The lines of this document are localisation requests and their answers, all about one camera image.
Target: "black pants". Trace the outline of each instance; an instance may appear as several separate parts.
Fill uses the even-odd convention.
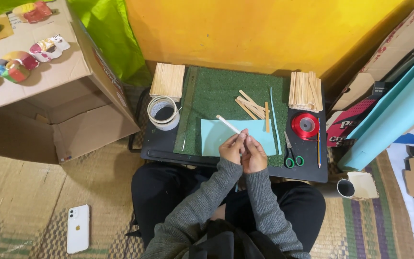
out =
[[[164,222],[167,215],[188,195],[198,190],[215,169],[194,170],[177,165],[152,162],[143,165],[132,178],[132,200],[136,221],[144,247],[154,237],[156,224]],[[316,241],[325,216],[325,200],[312,186],[299,181],[274,183],[272,191],[277,203],[292,223],[296,236],[309,252]],[[245,232],[256,230],[252,206],[247,191],[229,192],[225,220]]]

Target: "red ribbon spool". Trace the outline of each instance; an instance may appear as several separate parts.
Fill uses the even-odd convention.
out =
[[[314,115],[302,112],[293,118],[292,129],[301,139],[316,141],[309,138],[314,137],[319,132],[319,121]]]

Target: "green scissor handle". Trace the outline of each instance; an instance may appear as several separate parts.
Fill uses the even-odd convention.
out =
[[[287,158],[285,160],[285,166],[289,169],[293,168],[295,166],[295,162],[293,161],[293,159],[291,158]]]
[[[295,158],[295,163],[296,163],[296,165],[297,165],[297,166],[302,166],[302,165],[304,165],[304,164],[305,164],[305,160],[303,159],[303,157],[302,157],[302,156],[297,156],[297,157]]]

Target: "gray sweater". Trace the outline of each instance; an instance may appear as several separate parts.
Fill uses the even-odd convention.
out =
[[[205,239],[210,217],[242,175],[241,165],[223,158],[217,169],[198,191],[186,197],[167,216],[164,223],[155,226],[155,237],[141,259],[187,258],[189,247]],[[279,208],[277,197],[271,190],[268,170],[245,174],[245,178],[257,230],[278,245],[287,258],[311,258],[302,251],[303,245],[292,230],[292,224]]]

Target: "red ribbon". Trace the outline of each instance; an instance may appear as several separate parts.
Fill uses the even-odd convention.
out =
[[[300,122],[304,118],[307,118],[307,119],[310,119],[311,121],[313,121],[314,129],[312,131],[310,131],[310,132],[304,131],[301,128]],[[317,120],[316,117],[314,117],[314,115],[312,115],[310,113],[307,113],[307,112],[302,112],[302,113],[299,113],[298,115],[296,115],[296,117],[293,118],[293,120],[292,120],[292,129],[295,132],[295,134],[298,137],[300,137],[301,139],[309,140],[309,141],[316,141],[316,140],[312,140],[312,139],[309,139],[309,138],[314,137],[319,132],[319,121]]]

